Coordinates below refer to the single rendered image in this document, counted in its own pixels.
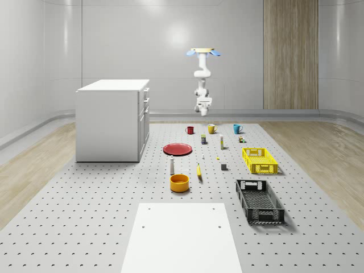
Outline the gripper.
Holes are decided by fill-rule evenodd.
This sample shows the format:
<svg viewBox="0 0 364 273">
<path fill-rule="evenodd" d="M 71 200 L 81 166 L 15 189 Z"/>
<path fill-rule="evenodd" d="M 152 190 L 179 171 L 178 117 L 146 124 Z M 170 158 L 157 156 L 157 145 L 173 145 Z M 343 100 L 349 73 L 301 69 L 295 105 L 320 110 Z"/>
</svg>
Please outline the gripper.
<svg viewBox="0 0 364 273">
<path fill-rule="evenodd" d="M 210 97 L 198 97 L 196 104 L 196 111 L 201 113 L 202 116 L 206 116 L 208 113 L 208 107 L 212 104 L 212 98 Z"/>
</svg>

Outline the red plate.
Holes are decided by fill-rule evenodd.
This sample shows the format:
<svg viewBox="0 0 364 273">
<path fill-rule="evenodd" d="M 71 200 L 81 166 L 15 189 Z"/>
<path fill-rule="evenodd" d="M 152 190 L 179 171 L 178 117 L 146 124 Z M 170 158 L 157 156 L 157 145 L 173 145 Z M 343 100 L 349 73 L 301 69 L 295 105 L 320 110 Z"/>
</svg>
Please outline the red plate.
<svg viewBox="0 0 364 273">
<path fill-rule="evenodd" d="M 192 147 L 184 143 L 171 143 L 163 147 L 163 152 L 173 156 L 184 156 L 192 152 Z"/>
</svg>

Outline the yellow bowl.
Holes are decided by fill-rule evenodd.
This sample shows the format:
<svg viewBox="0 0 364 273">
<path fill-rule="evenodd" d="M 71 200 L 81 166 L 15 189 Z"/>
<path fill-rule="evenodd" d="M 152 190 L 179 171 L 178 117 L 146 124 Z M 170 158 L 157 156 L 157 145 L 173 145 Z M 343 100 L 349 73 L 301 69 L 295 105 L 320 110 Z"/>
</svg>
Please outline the yellow bowl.
<svg viewBox="0 0 364 273">
<path fill-rule="evenodd" d="M 170 189 L 174 192 L 185 192 L 189 189 L 189 177 L 184 174 L 174 174 L 170 177 Z"/>
</svg>

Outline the yellow basket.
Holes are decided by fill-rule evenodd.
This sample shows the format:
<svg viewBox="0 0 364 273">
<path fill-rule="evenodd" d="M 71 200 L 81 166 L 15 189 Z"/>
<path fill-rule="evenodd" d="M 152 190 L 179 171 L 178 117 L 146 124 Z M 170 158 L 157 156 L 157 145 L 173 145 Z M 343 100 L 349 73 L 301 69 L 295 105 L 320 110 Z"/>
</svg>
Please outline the yellow basket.
<svg viewBox="0 0 364 273">
<path fill-rule="evenodd" d="M 243 148 L 242 157 L 251 173 L 278 172 L 278 163 L 266 148 Z"/>
</svg>

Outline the white cabinet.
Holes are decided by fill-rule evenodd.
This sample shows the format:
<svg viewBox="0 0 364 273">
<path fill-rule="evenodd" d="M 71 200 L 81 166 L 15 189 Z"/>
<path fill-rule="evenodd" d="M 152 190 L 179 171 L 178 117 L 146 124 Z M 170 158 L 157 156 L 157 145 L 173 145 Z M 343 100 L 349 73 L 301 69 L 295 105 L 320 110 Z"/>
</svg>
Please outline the white cabinet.
<svg viewBox="0 0 364 273">
<path fill-rule="evenodd" d="M 139 162 L 149 136 L 149 80 L 99 80 L 76 92 L 76 161 Z"/>
</svg>

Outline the dark grey basket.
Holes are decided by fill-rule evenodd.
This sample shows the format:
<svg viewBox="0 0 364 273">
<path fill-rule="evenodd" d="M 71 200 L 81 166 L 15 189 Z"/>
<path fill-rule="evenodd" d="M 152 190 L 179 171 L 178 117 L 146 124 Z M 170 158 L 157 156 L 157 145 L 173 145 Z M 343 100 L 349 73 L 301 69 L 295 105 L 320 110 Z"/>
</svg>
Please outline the dark grey basket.
<svg viewBox="0 0 364 273">
<path fill-rule="evenodd" d="M 285 210 L 268 182 L 237 179 L 235 183 L 235 190 L 248 222 L 253 224 L 284 222 Z"/>
</svg>

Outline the white board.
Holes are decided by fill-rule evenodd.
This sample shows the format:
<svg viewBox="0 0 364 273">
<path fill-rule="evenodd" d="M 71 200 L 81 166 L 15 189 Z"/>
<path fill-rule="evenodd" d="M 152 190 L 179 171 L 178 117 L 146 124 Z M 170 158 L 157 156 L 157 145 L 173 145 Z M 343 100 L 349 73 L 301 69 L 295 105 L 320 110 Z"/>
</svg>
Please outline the white board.
<svg viewBox="0 0 364 273">
<path fill-rule="evenodd" d="M 139 204 L 121 273 L 242 273 L 224 204 Z"/>
</svg>

